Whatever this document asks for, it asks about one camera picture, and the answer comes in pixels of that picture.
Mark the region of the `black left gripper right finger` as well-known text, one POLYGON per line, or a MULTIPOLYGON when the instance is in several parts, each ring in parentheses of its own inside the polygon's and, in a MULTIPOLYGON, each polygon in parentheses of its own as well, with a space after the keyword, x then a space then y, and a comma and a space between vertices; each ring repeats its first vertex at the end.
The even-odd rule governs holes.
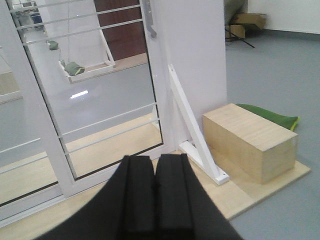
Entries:
POLYGON ((155 181, 160 240, 240 240, 196 177, 186 154, 163 154, 155 181))

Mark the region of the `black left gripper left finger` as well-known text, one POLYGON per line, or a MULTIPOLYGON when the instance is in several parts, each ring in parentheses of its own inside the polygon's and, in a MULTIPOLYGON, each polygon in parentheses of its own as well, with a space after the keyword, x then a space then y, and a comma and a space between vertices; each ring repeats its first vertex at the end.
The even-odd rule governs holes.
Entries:
POLYGON ((148 156, 125 156, 101 190, 39 240, 155 239, 155 175, 148 156))

